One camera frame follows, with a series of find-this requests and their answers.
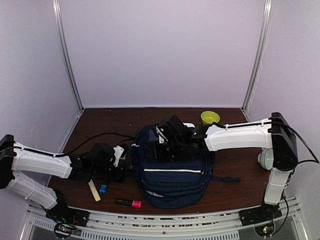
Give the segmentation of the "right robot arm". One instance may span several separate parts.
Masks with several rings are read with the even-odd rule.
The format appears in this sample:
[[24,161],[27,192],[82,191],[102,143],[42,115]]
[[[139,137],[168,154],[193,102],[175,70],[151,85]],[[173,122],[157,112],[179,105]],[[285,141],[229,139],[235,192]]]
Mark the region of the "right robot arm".
[[262,206],[256,210],[259,220],[268,220],[282,198],[290,173],[298,165],[297,136],[281,113],[259,121],[194,126],[172,115],[152,127],[162,156],[192,156],[227,149],[261,148],[262,157],[273,156],[271,173]]

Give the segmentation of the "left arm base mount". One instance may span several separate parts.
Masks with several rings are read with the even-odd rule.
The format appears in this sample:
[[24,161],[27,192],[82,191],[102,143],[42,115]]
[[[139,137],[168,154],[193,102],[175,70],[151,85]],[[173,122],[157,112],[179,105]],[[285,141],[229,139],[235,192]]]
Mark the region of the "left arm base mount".
[[45,212],[47,218],[72,227],[86,227],[90,216],[88,211],[75,208],[70,208],[67,213],[54,213],[52,210],[45,210]]

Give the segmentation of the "navy blue backpack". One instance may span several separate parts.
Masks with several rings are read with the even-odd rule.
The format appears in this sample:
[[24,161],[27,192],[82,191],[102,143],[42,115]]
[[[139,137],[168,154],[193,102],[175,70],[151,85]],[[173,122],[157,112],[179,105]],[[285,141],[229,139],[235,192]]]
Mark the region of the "navy blue backpack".
[[240,182],[239,177],[213,175],[216,154],[180,154],[172,160],[151,160],[147,149],[159,142],[154,125],[146,125],[131,145],[134,177],[147,203],[160,209],[178,209],[195,205],[204,195],[209,183]]

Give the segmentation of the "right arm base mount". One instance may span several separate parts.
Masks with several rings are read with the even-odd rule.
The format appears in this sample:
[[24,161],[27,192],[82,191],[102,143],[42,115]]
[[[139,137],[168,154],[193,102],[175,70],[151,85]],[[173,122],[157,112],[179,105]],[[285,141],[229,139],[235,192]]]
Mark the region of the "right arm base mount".
[[279,205],[262,204],[238,212],[242,226],[256,225],[282,216]]

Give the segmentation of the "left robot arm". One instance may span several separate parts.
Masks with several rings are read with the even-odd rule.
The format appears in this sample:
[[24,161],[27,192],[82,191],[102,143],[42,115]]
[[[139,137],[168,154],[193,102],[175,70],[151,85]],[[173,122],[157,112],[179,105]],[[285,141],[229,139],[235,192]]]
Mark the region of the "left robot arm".
[[24,172],[85,183],[122,176],[120,160],[125,159],[128,148],[124,142],[116,146],[96,143],[89,152],[80,155],[53,153],[27,147],[6,134],[0,140],[0,187],[38,203],[61,222],[67,222],[72,218],[72,211],[63,193],[36,182]]

